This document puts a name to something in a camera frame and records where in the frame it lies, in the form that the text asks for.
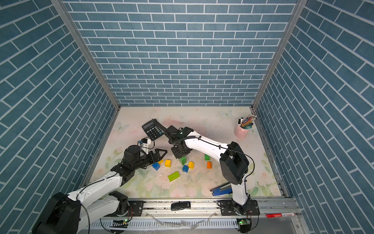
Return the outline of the lime long lego brick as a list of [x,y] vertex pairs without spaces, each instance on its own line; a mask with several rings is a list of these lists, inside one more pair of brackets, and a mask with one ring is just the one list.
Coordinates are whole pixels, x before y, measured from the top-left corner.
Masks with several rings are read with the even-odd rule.
[[172,182],[172,181],[178,179],[179,177],[180,177],[180,173],[179,172],[174,172],[174,173],[168,175],[168,180],[169,180],[169,182]]

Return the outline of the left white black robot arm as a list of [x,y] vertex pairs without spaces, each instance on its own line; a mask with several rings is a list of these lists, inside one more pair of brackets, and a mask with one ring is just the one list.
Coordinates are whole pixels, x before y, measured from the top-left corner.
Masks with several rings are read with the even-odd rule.
[[167,150],[146,153],[138,145],[128,147],[123,159],[109,173],[68,194],[53,195],[36,221],[33,234],[76,234],[106,215],[132,216],[128,197],[117,188],[127,183],[137,169],[158,163]]

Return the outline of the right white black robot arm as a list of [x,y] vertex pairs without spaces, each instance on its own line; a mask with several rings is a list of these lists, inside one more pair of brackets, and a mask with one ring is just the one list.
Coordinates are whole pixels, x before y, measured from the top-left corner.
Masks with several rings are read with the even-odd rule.
[[175,158],[180,159],[192,150],[197,150],[218,161],[223,177],[231,184],[230,208],[239,215],[249,214],[250,205],[253,202],[246,192],[245,179],[252,174],[249,172],[250,157],[242,151],[239,144],[214,141],[189,127],[177,129],[171,125],[165,128],[156,119],[152,119],[151,122],[161,129],[161,132],[168,138],[169,144],[173,145],[171,151]]

